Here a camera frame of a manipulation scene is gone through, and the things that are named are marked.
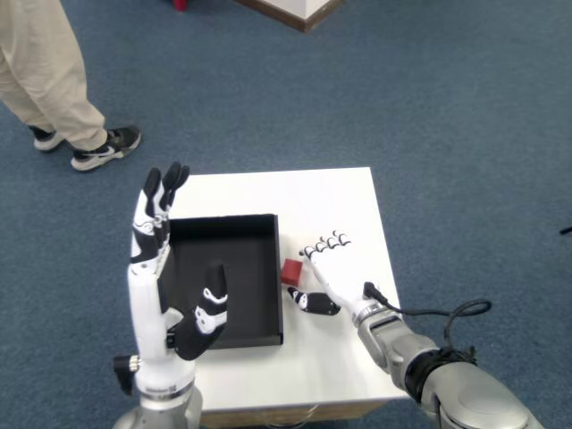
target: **blue carpet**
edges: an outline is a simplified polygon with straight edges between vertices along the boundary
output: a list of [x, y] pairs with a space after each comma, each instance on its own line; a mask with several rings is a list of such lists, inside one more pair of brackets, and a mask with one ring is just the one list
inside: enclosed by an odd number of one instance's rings
[[[109, 127], [132, 156], [80, 174], [0, 107], [0, 428], [105, 428], [129, 409], [130, 217], [151, 166], [371, 165], [404, 306], [460, 321], [546, 427], [572, 402], [572, 3], [361, 0], [304, 36], [223, 0], [64, 0]], [[411, 325], [441, 338], [442, 320]], [[409, 401], [308, 427], [426, 428]]]

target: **metal wrist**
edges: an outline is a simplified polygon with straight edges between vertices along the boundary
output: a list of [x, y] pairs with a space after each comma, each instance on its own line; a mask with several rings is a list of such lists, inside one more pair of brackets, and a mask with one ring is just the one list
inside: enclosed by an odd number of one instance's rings
[[180, 389], [179, 391], [169, 392], [169, 393], [149, 393], [148, 391], [139, 391], [143, 398], [148, 400], [155, 400], [155, 401], [167, 401], [167, 400], [174, 400], [179, 398], [180, 396], [187, 393], [194, 385], [194, 382], [187, 384], [185, 387]]
[[366, 320], [368, 317], [381, 313], [386, 309], [387, 308], [382, 306], [379, 302], [375, 302], [371, 306], [363, 308], [356, 315], [353, 315], [351, 318], [351, 322], [354, 324], [355, 327], [358, 328], [362, 324], [362, 322]]

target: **black sneaker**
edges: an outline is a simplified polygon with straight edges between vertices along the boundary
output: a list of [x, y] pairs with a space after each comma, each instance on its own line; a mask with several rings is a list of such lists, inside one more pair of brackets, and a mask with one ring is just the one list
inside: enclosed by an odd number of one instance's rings
[[103, 146], [94, 150], [73, 151], [71, 166], [80, 172], [93, 170], [115, 158], [123, 158], [137, 148], [141, 131], [135, 127], [117, 128], [107, 132]]
[[49, 152], [54, 150], [65, 139], [61, 134], [56, 131], [45, 132], [38, 127], [28, 127], [34, 133], [34, 147], [42, 152]]

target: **wire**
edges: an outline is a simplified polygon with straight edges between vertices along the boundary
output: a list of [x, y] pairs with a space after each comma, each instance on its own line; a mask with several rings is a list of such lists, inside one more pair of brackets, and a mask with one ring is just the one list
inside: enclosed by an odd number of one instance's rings
[[492, 302], [488, 299], [474, 299], [472, 301], [467, 301], [455, 308], [453, 311], [435, 310], [435, 309], [404, 309], [397, 308], [390, 304], [389, 300], [374, 286], [371, 282], [366, 282], [364, 285], [364, 295], [368, 298], [373, 298], [378, 300], [382, 305], [386, 306], [390, 310], [395, 311], [401, 315], [443, 315], [447, 317], [445, 325], [443, 326], [443, 338], [447, 343], [447, 347], [453, 349], [453, 342], [450, 338], [450, 329], [453, 322], [457, 317], [468, 317], [471, 315], [481, 315], [486, 313], [492, 308]]

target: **white robotic hand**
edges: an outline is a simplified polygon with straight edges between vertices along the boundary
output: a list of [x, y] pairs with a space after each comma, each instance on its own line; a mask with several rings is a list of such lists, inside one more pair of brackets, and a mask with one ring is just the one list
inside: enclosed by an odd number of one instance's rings
[[128, 269], [130, 308], [139, 354], [115, 359], [122, 388], [130, 392], [133, 373], [143, 395], [162, 398], [192, 384], [194, 359], [204, 353], [226, 323], [226, 280], [223, 265], [206, 269], [200, 299], [183, 311], [168, 307], [160, 282], [169, 255], [169, 210], [175, 193], [189, 177], [189, 167], [173, 163], [161, 180], [152, 169], [139, 193], [133, 217]]
[[[368, 278], [360, 249], [346, 234], [333, 231], [331, 237], [320, 237], [314, 246], [305, 246], [300, 254], [306, 256], [312, 265], [328, 297], [335, 305], [345, 307], [352, 320], [375, 303], [372, 299], [364, 298], [364, 284], [376, 282]], [[296, 300], [293, 296], [295, 291], [291, 290], [290, 294]], [[311, 304], [310, 300], [311, 294], [308, 294], [308, 305]]]

